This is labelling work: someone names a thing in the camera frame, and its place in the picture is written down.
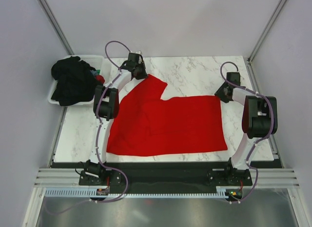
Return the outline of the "red t shirt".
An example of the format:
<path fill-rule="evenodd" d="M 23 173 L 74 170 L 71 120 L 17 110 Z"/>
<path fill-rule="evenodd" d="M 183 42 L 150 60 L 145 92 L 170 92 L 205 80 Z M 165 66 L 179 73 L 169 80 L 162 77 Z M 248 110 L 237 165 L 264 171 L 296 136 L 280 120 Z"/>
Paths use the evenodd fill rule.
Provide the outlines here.
<path fill-rule="evenodd" d="M 107 144 L 119 156 L 207 153 L 228 149 L 216 96 L 162 100 L 167 83 L 149 75 L 121 101 Z"/>

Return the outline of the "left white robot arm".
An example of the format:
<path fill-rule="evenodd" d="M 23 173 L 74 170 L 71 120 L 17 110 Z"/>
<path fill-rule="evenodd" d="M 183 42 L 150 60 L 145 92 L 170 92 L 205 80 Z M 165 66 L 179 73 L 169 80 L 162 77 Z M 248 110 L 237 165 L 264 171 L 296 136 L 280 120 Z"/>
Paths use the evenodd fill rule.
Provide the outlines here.
<path fill-rule="evenodd" d="M 140 51 L 130 52 L 127 60 L 118 67 L 118 72 L 111 81 L 95 89 L 93 111 L 97 120 L 94 148 L 89 160 L 95 164 L 106 162 L 106 148 L 114 119 L 117 118 L 120 104 L 119 93 L 132 80 L 148 78 L 145 63 Z"/>

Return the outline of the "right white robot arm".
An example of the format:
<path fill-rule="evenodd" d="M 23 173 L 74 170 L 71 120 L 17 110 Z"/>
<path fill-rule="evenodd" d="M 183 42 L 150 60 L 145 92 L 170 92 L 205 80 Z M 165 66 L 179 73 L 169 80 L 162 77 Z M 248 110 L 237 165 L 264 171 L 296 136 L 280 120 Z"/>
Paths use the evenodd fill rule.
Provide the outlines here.
<path fill-rule="evenodd" d="M 233 101 L 244 107 L 243 137 L 237 151 L 230 158 L 233 168 L 223 172 L 223 179 L 229 185 L 234 185 L 241 179 L 239 170 L 250 168 L 256 145 L 275 134 L 278 129 L 276 97 L 259 96 L 240 84 L 240 74 L 228 72 L 225 82 L 214 94 L 224 103 Z"/>

